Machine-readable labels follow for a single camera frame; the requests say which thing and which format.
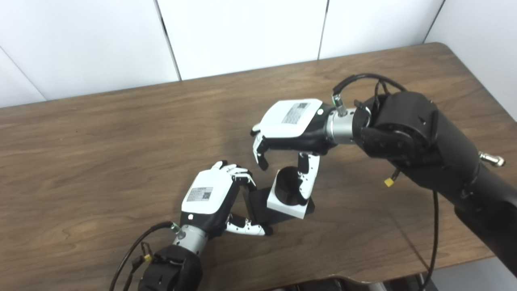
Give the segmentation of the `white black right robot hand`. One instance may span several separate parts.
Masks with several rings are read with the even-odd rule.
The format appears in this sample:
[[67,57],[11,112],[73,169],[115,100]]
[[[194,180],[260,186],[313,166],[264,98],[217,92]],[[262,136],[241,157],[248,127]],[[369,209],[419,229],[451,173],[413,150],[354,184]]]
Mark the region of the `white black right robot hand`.
[[336,146],[325,131],[332,111],[332,105],[315,98],[278,101],[250,132],[254,137],[253,155],[260,169],[264,171],[269,167],[265,158],[266,151],[300,152],[295,193],[301,205],[307,204],[314,185],[314,180],[309,176],[310,161],[313,157],[326,155]]

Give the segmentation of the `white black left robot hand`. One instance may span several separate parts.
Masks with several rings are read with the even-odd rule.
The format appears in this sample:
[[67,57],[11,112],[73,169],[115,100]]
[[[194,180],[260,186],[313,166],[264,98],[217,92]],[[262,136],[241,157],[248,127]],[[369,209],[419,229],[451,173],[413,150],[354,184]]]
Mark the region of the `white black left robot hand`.
[[231,213],[243,187],[249,193],[257,190],[251,171],[238,164],[220,160],[200,171],[181,204],[180,226],[199,228],[209,240],[225,231],[253,236],[273,235],[270,226]]

